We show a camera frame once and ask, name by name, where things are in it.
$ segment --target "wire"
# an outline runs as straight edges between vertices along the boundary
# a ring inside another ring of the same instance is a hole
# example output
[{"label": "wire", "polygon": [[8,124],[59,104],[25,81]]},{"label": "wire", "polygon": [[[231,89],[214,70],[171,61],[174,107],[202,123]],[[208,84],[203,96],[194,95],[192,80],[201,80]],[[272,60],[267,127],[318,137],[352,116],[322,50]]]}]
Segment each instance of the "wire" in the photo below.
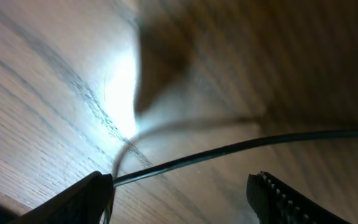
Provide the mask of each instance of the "wire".
[{"label": "wire", "polygon": [[177,168],[195,164],[197,162],[207,161],[217,157],[225,156],[246,149],[252,149],[260,146],[268,146],[271,144],[279,144],[295,141],[309,141],[317,139],[338,139],[338,138],[358,138],[358,130],[353,131],[318,131],[312,133],[295,133],[283,134],[278,136],[270,136],[265,138],[257,138],[243,141],[228,146],[219,147],[205,152],[193,154],[191,156],[182,157],[174,161],[166,162],[148,169],[140,170],[131,174],[123,175],[113,180],[114,187],[128,184],[140,179],[152,177]]},{"label": "wire", "polygon": [[104,220],[103,220],[103,224],[109,224],[110,222],[110,209],[109,209],[109,206],[107,206],[105,209],[104,209]]}]

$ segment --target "black cable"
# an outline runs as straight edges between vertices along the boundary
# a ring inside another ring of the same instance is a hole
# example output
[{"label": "black cable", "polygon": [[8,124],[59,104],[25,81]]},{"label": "black cable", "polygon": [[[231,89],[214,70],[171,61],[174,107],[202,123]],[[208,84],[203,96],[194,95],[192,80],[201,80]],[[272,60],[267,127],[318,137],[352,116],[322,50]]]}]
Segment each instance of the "black cable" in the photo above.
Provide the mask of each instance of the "black cable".
[{"label": "black cable", "polygon": [[114,187],[128,184],[133,181],[159,175],[177,168],[185,167],[195,164],[197,162],[207,161],[220,156],[225,156],[235,152],[252,149],[260,146],[267,146],[271,144],[294,142],[294,141],[307,141],[316,139],[337,139],[337,138],[358,138],[358,131],[319,131],[312,133],[295,133],[283,134],[279,136],[270,136],[265,138],[257,138],[248,141],[243,141],[228,146],[219,147],[205,152],[193,154],[191,156],[182,157],[174,161],[166,162],[148,169],[140,170],[131,174],[123,175],[113,180]]},{"label": "black cable", "polygon": [[107,207],[104,209],[104,220],[103,220],[103,224],[109,224],[109,222],[110,222],[110,217],[111,217],[110,209],[109,209],[109,206],[107,206]]}]

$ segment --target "wooden surface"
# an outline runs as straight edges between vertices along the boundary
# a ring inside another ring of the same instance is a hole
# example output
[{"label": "wooden surface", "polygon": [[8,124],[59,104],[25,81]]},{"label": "wooden surface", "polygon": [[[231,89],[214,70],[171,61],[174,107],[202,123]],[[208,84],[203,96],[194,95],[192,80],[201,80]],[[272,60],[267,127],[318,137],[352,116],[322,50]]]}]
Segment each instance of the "wooden surface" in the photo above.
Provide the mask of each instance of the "wooden surface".
[{"label": "wooden surface", "polygon": [[[356,0],[0,0],[0,204],[16,213],[117,158],[122,175],[332,128],[358,128]],[[358,139],[119,187],[112,223],[258,223],[246,182],[260,170],[358,223]]]}]

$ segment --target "wooden table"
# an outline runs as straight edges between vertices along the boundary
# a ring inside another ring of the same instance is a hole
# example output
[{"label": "wooden table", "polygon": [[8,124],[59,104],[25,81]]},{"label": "wooden table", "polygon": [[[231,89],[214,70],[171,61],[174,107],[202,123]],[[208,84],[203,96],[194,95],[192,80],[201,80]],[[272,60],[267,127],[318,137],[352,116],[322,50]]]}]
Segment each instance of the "wooden table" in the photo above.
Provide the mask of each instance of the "wooden table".
[{"label": "wooden table", "polygon": [[[0,0],[0,204],[18,214],[119,155],[122,175],[337,128],[358,128],[358,0]],[[258,223],[246,182],[260,170],[358,223],[358,139],[119,187],[112,223]]]}]

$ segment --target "wood grain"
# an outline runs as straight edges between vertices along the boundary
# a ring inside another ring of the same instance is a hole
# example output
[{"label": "wood grain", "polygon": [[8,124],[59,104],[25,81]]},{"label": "wood grain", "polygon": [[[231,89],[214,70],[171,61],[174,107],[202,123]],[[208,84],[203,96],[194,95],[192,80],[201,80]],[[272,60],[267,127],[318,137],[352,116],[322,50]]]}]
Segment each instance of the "wood grain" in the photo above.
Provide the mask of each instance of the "wood grain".
[{"label": "wood grain", "polygon": [[[358,128],[356,0],[0,0],[0,204],[16,213],[94,170],[334,128]],[[358,139],[119,187],[112,223],[258,223],[260,170],[358,223]]]}]

